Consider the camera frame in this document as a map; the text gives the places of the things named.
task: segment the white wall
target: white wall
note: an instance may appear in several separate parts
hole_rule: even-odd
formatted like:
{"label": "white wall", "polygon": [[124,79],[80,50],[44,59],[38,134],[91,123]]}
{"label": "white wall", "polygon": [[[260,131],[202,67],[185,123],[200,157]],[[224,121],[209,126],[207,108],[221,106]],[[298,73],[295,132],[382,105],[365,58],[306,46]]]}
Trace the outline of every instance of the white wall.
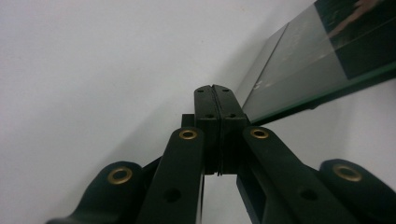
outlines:
{"label": "white wall", "polygon": [[[67,216],[104,166],[146,165],[162,155],[181,114],[193,112],[193,90],[216,83],[235,91],[265,39],[310,3],[2,1],[0,223]],[[349,155],[366,144],[355,141],[366,134],[393,146],[395,83],[387,85],[378,89],[387,92],[384,103],[374,98],[368,115],[361,111],[367,98],[358,93],[269,127],[314,165],[322,158],[310,156],[308,146]],[[382,121],[373,129],[365,117],[376,114]],[[394,153],[386,150],[370,161],[390,163]],[[386,170],[375,173],[395,186]],[[230,186],[232,176],[206,179],[204,223],[248,222]]]}

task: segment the white background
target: white background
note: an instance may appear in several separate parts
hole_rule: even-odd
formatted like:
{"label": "white background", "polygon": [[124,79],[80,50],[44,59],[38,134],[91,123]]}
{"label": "white background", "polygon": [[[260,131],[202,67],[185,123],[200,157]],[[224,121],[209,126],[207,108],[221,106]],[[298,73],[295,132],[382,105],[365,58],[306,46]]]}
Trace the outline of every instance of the white background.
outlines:
{"label": "white background", "polygon": [[[266,38],[311,0],[1,1],[0,223],[69,215],[114,161],[163,154],[192,92],[236,90]],[[303,162],[363,165],[396,189],[396,82],[267,125]],[[234,176],[204,223],[249,223]]]}

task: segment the black mechanical arm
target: black mechanical arm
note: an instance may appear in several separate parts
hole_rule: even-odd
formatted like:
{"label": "black mechanical arm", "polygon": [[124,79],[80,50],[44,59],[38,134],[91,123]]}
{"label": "black mechanical arm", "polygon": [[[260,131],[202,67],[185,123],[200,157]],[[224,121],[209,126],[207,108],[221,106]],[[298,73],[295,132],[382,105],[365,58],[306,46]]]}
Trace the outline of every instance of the black mechanical arm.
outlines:
{"label": "black mechanical arm", "polygon": [[86,189],[77,209],[48,224],[201,223],[204,176],[237,175],[251,222],[396,223],[396,194],[364,168],[305,166],[275,133],[251,126],[231,90],[194,92],[163,156],[144,168],[119,161]]}

